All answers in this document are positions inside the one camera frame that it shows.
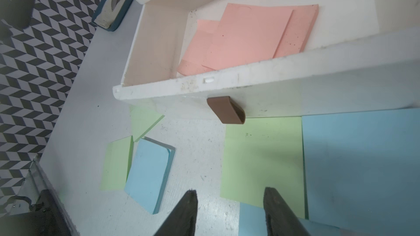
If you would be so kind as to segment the pink sticky note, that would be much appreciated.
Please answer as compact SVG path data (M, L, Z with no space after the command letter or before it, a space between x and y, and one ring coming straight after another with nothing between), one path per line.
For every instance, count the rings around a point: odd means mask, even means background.
M319 13L318 4L285 6L280 7L280 9L291 10L292 14L273 56L274 58L303 52Z
M227 4L203 66L215 71L272 59L291 10Z
M198 20L197 30L178 66L179 74L190 76L213 71L202 64L218 25L219 21Z

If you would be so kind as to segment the pink sticky note bottom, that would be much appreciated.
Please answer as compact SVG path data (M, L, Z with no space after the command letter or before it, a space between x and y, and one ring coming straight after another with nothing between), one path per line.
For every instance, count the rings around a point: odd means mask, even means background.
M213 71L202 64L218 25L219 21L198 20L197 30L178 66L179 74L190 76Z

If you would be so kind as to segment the brown bottom drawer handle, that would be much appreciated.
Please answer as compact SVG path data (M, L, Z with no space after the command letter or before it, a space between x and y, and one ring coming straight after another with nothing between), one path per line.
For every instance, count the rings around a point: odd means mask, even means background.
M229 96L208 98L207 104L223 124L242 125L246 121L245 111Z

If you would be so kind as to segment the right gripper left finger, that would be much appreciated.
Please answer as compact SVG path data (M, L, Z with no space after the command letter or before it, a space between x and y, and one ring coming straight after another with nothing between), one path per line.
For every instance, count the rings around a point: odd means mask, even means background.
M194 236L198 214L198 197L188 190L154 236Z

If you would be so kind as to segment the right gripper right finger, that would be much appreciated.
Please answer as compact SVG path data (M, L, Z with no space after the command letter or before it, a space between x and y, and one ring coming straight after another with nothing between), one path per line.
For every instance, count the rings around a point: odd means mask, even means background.
M263 206L268 236L310 236L275 188L265 188Z

